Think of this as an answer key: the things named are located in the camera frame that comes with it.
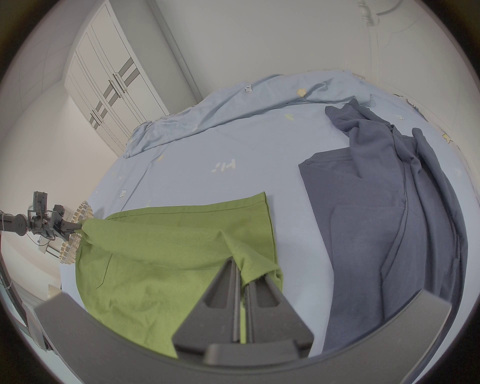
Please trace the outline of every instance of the dark blue fabric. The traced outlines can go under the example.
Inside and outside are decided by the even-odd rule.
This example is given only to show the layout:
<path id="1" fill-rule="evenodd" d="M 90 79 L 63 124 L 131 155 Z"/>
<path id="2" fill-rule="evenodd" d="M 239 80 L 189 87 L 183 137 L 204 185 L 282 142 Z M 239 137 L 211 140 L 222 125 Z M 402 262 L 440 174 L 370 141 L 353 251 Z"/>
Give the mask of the dark blue fabric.
<path id="1" fill-rule="evenodd" d="M 349 148 L 299 168 L 335 276 L 327 351 L 378 327 L 420 289 L 455 312 L 468 246 L 455 192 L 420 129 L 403 136 L 355 99 L 325 113 Z"/>

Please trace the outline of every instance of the woven basket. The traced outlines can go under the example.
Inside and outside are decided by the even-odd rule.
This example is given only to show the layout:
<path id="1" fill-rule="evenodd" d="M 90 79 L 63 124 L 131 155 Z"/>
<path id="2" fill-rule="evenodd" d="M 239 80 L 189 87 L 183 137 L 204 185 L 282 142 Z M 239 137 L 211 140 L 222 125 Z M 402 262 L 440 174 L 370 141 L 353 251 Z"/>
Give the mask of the woven basket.
<path id="1" fill-rule="evenodd" d="M 90 219 L 93 217 L 92 207 L 88 205 L 86 201 L 80 204 L 78 209 L 73 215 L 72 222 L 79 223 L 82 220 Z M 61 264 L 73 264 L 75 262 L 75 255 L 77 253 L 78 246 L 82 240 L 82 235 L 78 233 L 72 233 L 68 241 L 64 241 L 60 249 L 60 263 Z"/>

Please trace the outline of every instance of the white wardrobe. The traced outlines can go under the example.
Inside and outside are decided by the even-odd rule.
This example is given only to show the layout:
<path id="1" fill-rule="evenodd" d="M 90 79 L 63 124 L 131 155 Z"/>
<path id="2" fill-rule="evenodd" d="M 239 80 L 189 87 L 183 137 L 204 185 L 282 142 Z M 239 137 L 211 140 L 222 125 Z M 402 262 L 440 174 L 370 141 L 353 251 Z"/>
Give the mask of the white wardrobe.
<path id="1" fill-rule="evenodd" d="M 135 128 L 169 114 L 109 1 L 99 1 L 80 28 L 65 68 L 64 84 L 92 128 L 119 156 Z M 185 94 L 182 109 L 196 103 L 188 87 L 176 87 L 175 92 L 179 90 Z M 168 98 L 167 92 L 162 97 Z"/>

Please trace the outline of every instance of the bed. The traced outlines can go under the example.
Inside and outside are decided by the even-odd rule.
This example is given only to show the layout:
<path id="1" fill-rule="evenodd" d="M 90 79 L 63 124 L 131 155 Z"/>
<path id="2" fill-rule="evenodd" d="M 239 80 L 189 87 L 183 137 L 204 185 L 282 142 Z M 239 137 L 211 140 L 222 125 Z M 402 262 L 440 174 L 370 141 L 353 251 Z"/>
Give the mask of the bed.
<path id="1" fill-rule="evenodd" d="M 95 217 L 105 218 L 124 210 L 213 204 L 265 191 L 284 273 L 283 293 L 315 336 L 310 356 L 318 355 L 334 274 L 298 164 L 316 152 L 348 146 L 348 137 L 332 125 L 324 109 L 353 97 L 402 134 L 411 135 L 412 127 L 423 131 L 456 191 L 469 254 L 476 255 L 480 208 L 450 139 L 405 100 L 349 72 L 274 75 L 237 84 L 178 115 L 143 124 L 88 202 Z M 480 259 L 469 257 L 466 287 L 479 268 Z M 75 283 L 75 264 L 61 264 L 60 273 L 62 290 L 84 307 Z M 437 355 L 458 333 L 477 296 L 478 292 L 465 289 L 457 318 Z"/>

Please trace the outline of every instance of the green garment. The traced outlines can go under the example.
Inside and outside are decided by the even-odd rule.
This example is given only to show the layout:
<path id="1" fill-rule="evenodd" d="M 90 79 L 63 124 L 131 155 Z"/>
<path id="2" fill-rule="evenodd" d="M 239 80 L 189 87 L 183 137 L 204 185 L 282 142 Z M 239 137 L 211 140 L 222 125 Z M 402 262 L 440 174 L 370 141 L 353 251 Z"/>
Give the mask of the green garment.
<path id="1" fill-rule="evenodd" d="M 265 193 L 230 202 L 152 207 L 88 219 L 76 282 L 88 312 L 123 337 L 176 357 L 171 337 L 224 261 L 242 286 L 269 274 L 281 289 Z"/>

